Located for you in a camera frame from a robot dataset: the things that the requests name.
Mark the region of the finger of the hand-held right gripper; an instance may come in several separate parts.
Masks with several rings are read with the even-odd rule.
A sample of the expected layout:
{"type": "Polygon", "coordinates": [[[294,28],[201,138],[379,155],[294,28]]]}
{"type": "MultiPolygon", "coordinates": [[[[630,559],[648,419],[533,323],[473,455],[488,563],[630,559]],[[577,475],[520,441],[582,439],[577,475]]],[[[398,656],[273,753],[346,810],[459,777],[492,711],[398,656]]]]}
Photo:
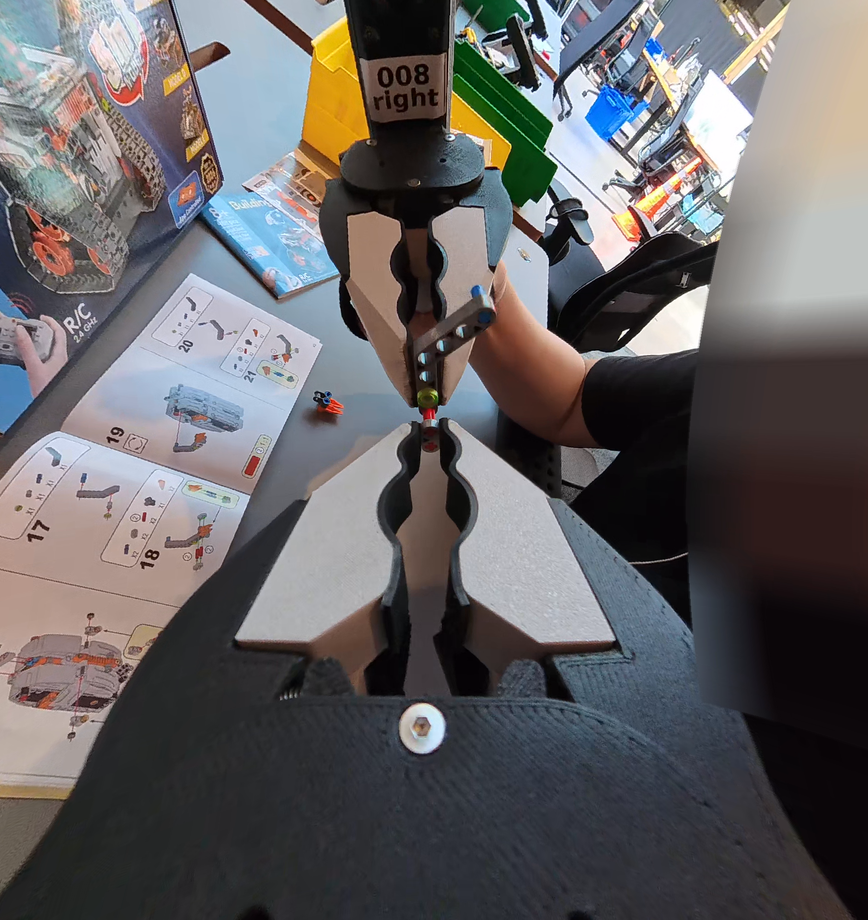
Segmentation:
{"type": "Polygon", "coordinates": [[[413,407],[416,399],[405,360],[407,331],[398,315],[403,287],[392,269],[392,256],[403,240],[403,232],[399,221],[381,213],[348,216],[347,289],[383,369],[405,402],[413,407]]]}
{"type": "Polygon", "coordinates": [[[491,289],[494,270],[488,264],[485,210],[454,207],[432,219],[430,233],[445,253],[445,268],[436,287],[446,318],[470,300],[475,285],[491,289]]]}

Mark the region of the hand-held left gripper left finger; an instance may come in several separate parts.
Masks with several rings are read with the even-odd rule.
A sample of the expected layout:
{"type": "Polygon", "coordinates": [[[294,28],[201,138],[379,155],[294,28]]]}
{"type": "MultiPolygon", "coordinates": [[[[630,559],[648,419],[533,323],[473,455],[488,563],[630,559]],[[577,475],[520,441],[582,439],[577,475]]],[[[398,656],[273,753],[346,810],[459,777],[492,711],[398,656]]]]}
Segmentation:
{"type": "Polygon", "coordinates": [[[339,661],[358,689],[404,693],[411,624],[397,532],[413,510],[405,423],[313,491],[236,641],[339,661]]]}

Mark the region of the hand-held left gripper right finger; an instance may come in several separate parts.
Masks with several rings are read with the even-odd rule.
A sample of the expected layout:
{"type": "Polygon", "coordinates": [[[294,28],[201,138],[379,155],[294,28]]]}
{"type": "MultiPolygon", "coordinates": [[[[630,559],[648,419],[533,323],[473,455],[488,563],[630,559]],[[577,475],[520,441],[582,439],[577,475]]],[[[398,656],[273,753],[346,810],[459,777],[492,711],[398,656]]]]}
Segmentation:
{"type": "Polygon", "coordinates": [[[607,652],[616,637],[569,541],[580,519],[453,420],[440,421],[451,549],[440,662],[484,696],[509,664],[607,652]]]}

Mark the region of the grey angled toy beam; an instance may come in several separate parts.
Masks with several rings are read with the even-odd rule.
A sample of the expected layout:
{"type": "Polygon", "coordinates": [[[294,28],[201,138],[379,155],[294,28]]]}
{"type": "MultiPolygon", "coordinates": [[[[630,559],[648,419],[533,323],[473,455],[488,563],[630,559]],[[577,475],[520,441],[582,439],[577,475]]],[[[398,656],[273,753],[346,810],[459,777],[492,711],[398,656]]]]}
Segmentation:
{"type": "Polygon", "coordinates": [[[475,337],[486,329],[476,328],[471,322],[473,311],[470,299],[414,339],[407,353],[407,368],[416,391],[434,387],[439,391],[441,406],[449,401],[463,376],[475,337]]]}

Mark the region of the person's right forearm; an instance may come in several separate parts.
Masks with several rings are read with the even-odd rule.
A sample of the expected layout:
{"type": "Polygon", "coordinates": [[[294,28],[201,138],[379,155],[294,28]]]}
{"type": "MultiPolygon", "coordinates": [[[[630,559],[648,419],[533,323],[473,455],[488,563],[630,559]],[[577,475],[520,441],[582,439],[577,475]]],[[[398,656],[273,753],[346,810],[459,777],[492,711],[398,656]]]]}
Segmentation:
{"type": "Polygon", "coordinates": [[[508,280],[494,278],[497,316],[474,342],[471,364],[497,406],[522,428],[569,447],[598,447],[585,423],[583,385],[594,360],[543,328],[508,280]]]}

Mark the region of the green storage bin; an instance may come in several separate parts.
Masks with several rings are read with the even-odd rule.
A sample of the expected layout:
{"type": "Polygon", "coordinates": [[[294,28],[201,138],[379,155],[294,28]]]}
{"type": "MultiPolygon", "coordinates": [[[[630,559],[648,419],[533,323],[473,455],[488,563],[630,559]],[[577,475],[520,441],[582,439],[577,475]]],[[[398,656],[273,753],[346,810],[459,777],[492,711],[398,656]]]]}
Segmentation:
{"type": "Polygon", "coordinates": [[[487,31],[503,29],[513,14],[520,15],[524,23],[532,20],[524,1],[460,1],[460,5],[487,31]]]}
{"type": "Polygon", "coordinates": [[[532,102],[529,93],[521,91],[464,40],[454,42],[453,69],[454,89],[462,98],[470,101],[472,92],[477,93],[517,125],[538,149],[545,149],[552,132],[552,122],[532,102]]]}
{"type": "Polygon", "coordinates": [[[529,121],[507,101],[494,104],[461,75],[454,75],[452,82],[455,94],[510,144],[502,180],[511,201],[522,206],[542,199],[555,176],[556,166],[544,152],[545,142],[537,142],[529,121]]]}

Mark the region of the yellow storage bin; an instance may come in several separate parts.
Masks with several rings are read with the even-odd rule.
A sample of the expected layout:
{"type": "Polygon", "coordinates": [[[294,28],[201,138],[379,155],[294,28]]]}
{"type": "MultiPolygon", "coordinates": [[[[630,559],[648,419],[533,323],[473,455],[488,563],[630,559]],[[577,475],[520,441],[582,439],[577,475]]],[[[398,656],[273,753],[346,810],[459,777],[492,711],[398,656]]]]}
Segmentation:
{"type": "MultiPolygon", "coordinates": [[[[339,18],[312,45],[302,140],[338,165],[351,144],[369,137],[347,18],[339,18]]],[[[451,127],[484,142],[487,167],[505,167],[511,144],[457,93],[451,99],[451,127]]]]}

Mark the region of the orange white leaflet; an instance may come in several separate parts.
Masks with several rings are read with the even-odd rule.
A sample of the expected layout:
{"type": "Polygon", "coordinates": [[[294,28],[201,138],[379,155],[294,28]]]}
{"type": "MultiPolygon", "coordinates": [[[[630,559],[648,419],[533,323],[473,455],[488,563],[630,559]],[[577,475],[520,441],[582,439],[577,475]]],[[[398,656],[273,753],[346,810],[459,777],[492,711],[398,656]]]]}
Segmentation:
{"type": "Polygon", "coordinates": [[[286,214],[302,229],[322,239],[320,210],[330,178],[321,164],[298,147],[247,179],[243,187],[286,214]]]}

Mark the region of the blue instruction booklet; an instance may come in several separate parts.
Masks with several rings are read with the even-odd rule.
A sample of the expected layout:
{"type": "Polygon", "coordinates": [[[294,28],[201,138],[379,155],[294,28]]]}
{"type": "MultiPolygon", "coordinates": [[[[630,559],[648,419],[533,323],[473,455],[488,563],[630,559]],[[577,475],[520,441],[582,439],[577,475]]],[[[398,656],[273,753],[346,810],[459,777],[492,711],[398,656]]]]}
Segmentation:
{"type": "Polygon", "coordinates": [[[317,224],[254,192],[216,194],[201,217],[278,300],[338,277],[317,224]]]}

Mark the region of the black swivel chair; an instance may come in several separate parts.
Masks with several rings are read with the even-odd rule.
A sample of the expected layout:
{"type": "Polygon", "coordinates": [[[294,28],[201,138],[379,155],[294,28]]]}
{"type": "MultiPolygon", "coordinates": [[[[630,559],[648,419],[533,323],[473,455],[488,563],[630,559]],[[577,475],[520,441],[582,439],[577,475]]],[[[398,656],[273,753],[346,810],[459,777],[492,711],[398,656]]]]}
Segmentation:
{"type": "Polygon", "coordinates": [[[502,42],[506,50],[512,52],[515,67],[506,68],[503,73],[514,85],[530,91],[536,91],[541,85],[537,74],[536,61],[533,56],[532,43],[526,26],[520,15],[513,14],[507,20],[507,36],[502,42]]]}

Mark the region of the black office chair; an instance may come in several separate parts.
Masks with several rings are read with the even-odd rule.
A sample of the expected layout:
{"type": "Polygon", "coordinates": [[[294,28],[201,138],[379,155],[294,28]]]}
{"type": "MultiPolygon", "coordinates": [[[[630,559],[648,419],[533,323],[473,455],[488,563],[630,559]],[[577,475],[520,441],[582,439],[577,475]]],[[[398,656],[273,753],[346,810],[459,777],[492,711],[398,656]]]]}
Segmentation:
{"type": "Polygon", "coordinates": [[[666,305],[711,282],[719,243],[659,232],[634,205],[627,215],[637,220],[639,245],[603,270],[582,201],[558,181],[548,195],[555,228],[539,241],[550,261],[547,326],[578,351],[625,347],[666,305]]]}

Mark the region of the person's black shirt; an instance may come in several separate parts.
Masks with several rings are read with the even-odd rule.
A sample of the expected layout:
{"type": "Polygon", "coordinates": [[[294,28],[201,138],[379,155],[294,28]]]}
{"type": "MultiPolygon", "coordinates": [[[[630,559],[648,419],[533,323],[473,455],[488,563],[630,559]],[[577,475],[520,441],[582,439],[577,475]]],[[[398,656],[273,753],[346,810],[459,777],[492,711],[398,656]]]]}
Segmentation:
{"type": "Polygon", "coordinates": [[[530,367],[476,362],[489,392],[534,434],[616,454],[571,502],[692,625],[686,464],[698,351],[585,362],[555,342],[530,367]]]}

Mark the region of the blue plastic crate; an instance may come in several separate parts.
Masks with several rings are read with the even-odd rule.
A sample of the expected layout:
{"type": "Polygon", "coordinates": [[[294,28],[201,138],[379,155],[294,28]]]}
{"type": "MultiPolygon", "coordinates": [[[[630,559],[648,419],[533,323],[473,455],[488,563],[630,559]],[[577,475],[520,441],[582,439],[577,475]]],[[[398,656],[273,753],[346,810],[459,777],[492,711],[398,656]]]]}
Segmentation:
{"type": "Polygon", "coordinates": [[[634,105],[632,96],[624,95],[614,86],[603,85],[586,115],[586,121],[601,140],[609,142],[632,120],[634,105]]]}

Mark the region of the orange white cone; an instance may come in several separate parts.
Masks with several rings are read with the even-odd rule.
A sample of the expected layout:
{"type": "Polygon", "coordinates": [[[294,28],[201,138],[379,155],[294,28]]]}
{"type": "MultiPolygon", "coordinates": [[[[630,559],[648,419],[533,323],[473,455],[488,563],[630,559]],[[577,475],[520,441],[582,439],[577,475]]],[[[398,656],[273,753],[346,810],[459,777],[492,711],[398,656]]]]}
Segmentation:
{"type": "Polygon", "coordinates": [[[638,242],[643,233],[642,221],[647,219],[653,222],[662,208],[666,205],[677,204],[682,194],[689,188],[691,177],[703,164],[701,157],[694,157],[689,164],[682,167],[671,178],[651,190],[635,204],[630,204],[625,212],[614,214],[613,223],[617,225],[627,240],[638,242]]]}

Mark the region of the toy vehicle kit box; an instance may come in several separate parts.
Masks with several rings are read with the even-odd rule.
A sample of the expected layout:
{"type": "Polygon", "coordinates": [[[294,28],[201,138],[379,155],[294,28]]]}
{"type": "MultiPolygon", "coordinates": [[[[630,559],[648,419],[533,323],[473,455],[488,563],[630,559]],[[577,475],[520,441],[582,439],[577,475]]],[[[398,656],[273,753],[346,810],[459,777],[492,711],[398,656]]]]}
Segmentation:
{"type": "Polygon", "coordinates": [[[221,182],[174,2],[0,1],[0,437],[221,182]]]}

